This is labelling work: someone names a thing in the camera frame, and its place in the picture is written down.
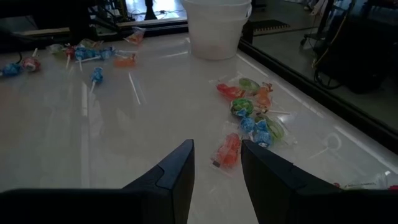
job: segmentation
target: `plastic wrapper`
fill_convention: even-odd
[[[135,45],[140,44],[144,39],[145,29],[140,27],[133,27],[132,31],[133,33],[130,36],[124,38],[124,40]]]
[[[102,45],[103,41],[94,41],[94,40],[90,40],[90,39],[83,39],[80,41],[80,43],[78,44],[78,47],[84,47],[87,49],[97,49],[98,47],[100,47]]]
[[[231,175],[240,162],[241,135],[239,126],[225,122],[217,150],[211,156],[211,166]]]
[[[389,171],[370,177],[362,177],[342,187],[345,190],[398,190],[398,175]]]
[[[136,65],[137,52],[117,51],[113,60],[115,67],[133,67]]]

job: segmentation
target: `red lollipop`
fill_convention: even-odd
[[[66,67],[68,69],[70,59],[75,57],[75,49],[73,47],[68,47],[65,50],[65,54],[68,56],[67,67]]]

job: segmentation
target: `plastic bucket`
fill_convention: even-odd
[[[182,4],[210,19],[234,20],[246,17],[251,0],[182,0]]]
[[[199,58],[222,60],[234,57],[238,49],[243,25],[251,15],[251,5],[242,15],[224,16],[212,14],[197,8],[186,0],[183,6],[187,11],[191,53]]]

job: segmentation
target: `white table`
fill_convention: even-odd
[[[238,52],[229,60],[201,60],[190,55],[187,37],[145,39],[130,69],[109,60],[84,63],[83,73],[75,63],[65,70],[65,61],[43,50],[41,72],[1,80],[0,190],[121,188],[192,138],[196,173],[188,222],[256,223],[241,165],[232,177],[210,167],[224,122],[236,122],[210,80],[239,75],[273,83],[274,109],[292,112],[294,119],[284,122],[297,144],[272,148],[276,154],[341,185],[398,173],[395,154],[252,58]],[[137,50],[125,41],[104,45]],[[16,59],[0,55],[1,66]],[[98,66],[104,82],[90,94],[89,74]]]

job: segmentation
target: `floor mat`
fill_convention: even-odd
[[[275,19],[252,22],[252,25],[253,25],[254,36],[273,34],[277,32],[284,32],[290,30],[289,24],[286,24],[284,22]]]

